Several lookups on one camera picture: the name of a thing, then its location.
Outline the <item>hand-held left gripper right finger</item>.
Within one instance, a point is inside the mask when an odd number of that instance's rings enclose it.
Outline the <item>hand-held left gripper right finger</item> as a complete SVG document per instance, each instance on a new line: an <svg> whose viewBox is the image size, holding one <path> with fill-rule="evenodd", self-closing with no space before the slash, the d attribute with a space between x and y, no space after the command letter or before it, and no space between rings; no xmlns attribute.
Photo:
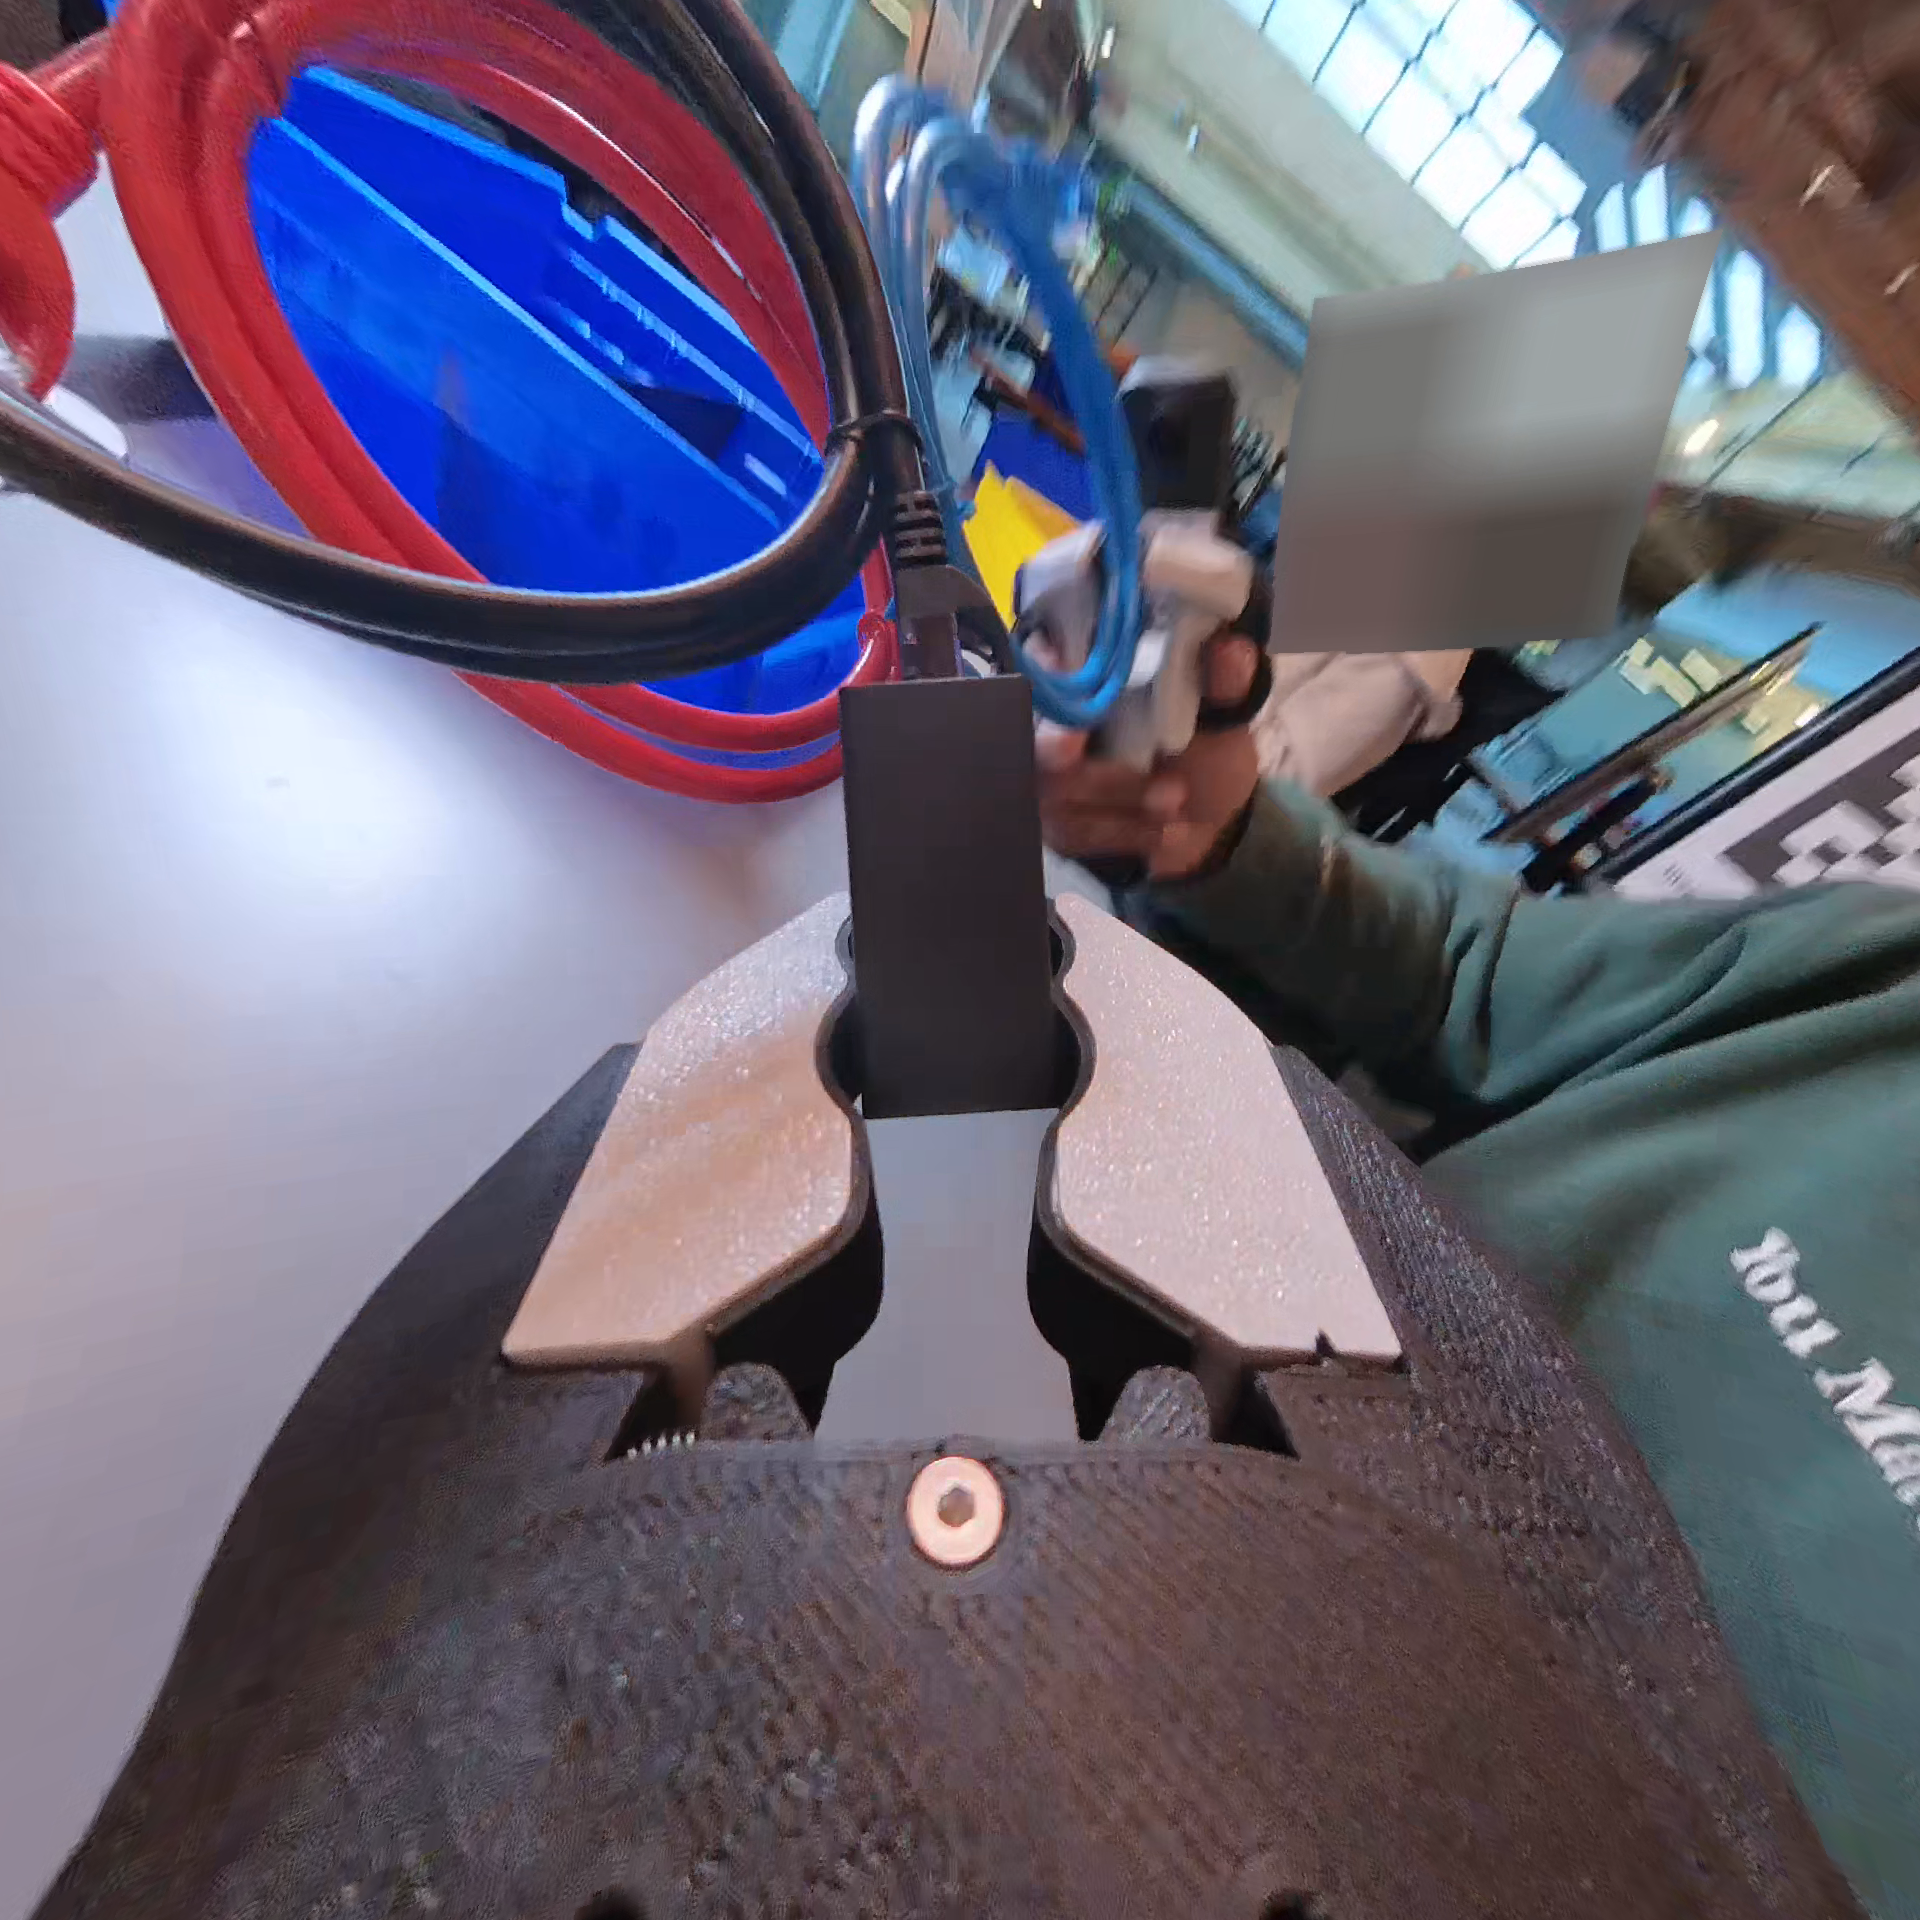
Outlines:
<svg viewBox="0 0 1920 1920"><path fill-rule="evenodd" d="M1263 1029L1083 897L1059 897L1076 1070L1039 1214L1063 1259L1218 1372L1339 1361L1401 1334Z"/></svg>

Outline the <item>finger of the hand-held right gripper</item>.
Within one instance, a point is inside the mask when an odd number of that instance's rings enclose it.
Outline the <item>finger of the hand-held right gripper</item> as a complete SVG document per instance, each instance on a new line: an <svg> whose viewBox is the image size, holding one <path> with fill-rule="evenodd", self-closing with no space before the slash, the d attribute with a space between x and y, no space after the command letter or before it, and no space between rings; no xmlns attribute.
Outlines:
<svg viewBox="0 0 1920 1920"><path fill-rule="evenodd" d="M1082 523L1018 573L1022 671L1076 674L1090 661L1123 674L1123 572L1104 523Z"/></svg>
<svg viewBox="0 0 1920 1920"><path fill-rule="evenodd" d="M1155 622L1178 615L1236 622L1256 591L1256 559L1214 517L1146 517L1144 602Z"/></svg>

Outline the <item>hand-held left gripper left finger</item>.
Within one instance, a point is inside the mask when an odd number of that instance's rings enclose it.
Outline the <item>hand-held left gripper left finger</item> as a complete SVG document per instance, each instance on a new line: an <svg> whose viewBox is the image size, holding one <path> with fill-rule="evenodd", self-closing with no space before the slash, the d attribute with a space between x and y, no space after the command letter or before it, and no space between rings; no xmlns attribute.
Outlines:
<svg viewBox="0 0 1920 1920"><path fill-rule="evenodd" d="M646 1033L520 1307L508 1364L710 1373L722 1334L850 1249L863 1118L827 1065L849 897L682 994Z"/></svg>

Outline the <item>black ethernet port adapter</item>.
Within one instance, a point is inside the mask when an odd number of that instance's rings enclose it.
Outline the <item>black ethernet port adapter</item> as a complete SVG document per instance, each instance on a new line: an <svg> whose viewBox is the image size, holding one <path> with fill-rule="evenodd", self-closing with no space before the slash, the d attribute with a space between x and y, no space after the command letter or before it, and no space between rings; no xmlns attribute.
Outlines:
<svg viewBox="0 0 1920 1920"><path fill-rule="evenodd" d="M854 1062L871 1119L1041 1113L1067 1092L1028 683L841 697Z"/></svg>

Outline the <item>person's right forearm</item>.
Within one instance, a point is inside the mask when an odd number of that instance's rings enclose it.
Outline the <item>person's right forearm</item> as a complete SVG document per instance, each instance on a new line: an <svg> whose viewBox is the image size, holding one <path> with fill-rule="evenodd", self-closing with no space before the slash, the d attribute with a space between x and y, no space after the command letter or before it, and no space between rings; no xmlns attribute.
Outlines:
<svg viewBox="0 0 1920 1920"><path fill-rule="evenodd" d="M1467 1130L1552 1089L1524 1021L1539 898L1442 857L1380 847L1328 806L1256 796L1137 919L1334 1079Z"/></svg>

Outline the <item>person's right hand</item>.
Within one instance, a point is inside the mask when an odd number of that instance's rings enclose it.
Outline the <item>person's right hand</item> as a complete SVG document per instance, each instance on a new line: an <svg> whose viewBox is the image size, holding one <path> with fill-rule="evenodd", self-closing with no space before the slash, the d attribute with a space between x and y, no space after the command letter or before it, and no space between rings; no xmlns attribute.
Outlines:
<svg viewBox="0 0 1920 1920"><path fill-rule="evenodd" d="M1207 700L1235 727L1199 730L1192 743L1139 770L1096 756L1088 733L1035 727L1042 846L1082 866L1127 861L1151 881L1186 881L1236 839L1259 789L1252 723L1241 713L1259 689L1264 654L1246 638L1212 641Z"/></svg>

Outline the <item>yellow plastic bin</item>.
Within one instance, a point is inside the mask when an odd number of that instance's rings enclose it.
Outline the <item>yellow plastic bin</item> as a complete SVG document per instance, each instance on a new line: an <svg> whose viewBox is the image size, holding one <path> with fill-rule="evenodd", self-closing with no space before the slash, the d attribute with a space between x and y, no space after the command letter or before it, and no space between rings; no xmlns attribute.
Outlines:
<svg viewBox="0 0 1920 1920"><path fill-rule="evenodd" d="M974 482L964 535L977 573L1006 625L1018 612L1019 566L1080 526L1080 518L1042 492L1004 475L995 463L984 467Z"/></svg>

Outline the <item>person's green sweatshirt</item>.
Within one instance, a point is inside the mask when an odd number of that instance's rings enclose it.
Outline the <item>person's green sweatshirt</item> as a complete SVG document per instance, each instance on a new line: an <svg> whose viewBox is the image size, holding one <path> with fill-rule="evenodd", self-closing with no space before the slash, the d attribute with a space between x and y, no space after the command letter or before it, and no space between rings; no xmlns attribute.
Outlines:
<svg viewBox="0 0 1920 1920"><path fill-rule="evenodd" d="M1916 1915L1916 893L1410 892L1434 1171L1643 1452L1832 1857Z"/></svg>

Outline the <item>black framed panel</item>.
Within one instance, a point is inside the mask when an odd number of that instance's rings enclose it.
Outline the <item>black framed panel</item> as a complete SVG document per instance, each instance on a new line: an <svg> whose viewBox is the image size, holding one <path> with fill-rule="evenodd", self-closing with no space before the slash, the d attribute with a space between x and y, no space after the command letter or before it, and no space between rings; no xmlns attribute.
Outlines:
<svg viewBox="0 0 1920 1920"><path fill-rule="evenodd" d="M1697 739L1747 718L1779 689L1792 683L1825 622L1810 622L1728 681L1632 735L1623 747L1570 775L1544 797L1513 806L1479 841L1486 847L1528 847L1523 884L1547 893L1584 883L1609 834L1631 822L1650 797L1673 781L1673 756Z"/></svg>

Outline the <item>large blue plastic bin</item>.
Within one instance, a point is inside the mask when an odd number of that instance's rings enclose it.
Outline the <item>large blue plastic bin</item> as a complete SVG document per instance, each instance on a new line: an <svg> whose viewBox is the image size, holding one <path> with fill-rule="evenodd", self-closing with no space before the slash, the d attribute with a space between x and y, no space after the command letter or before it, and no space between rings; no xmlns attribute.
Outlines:
<svg viewBox="0 0 1920 1920"><path fill-rule="evenodd" d="M329 399L494 585L683 585L820 485L817 429L731 314L552 165L310 68L256 129L250 210Z"/></svg>

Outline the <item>framed checkered tag sign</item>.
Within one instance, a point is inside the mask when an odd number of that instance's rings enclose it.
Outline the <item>framed checkered tag sign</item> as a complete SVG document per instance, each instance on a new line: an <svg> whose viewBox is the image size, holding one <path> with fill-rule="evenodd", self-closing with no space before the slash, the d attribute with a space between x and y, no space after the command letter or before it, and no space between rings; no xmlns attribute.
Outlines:
<svg viewBox="0 0 1920 1920"><path fill-rule="evenodd" d="M1919 657L1663 817L1593 878L1639 900L1848 881L1916 893Z"/></svg>

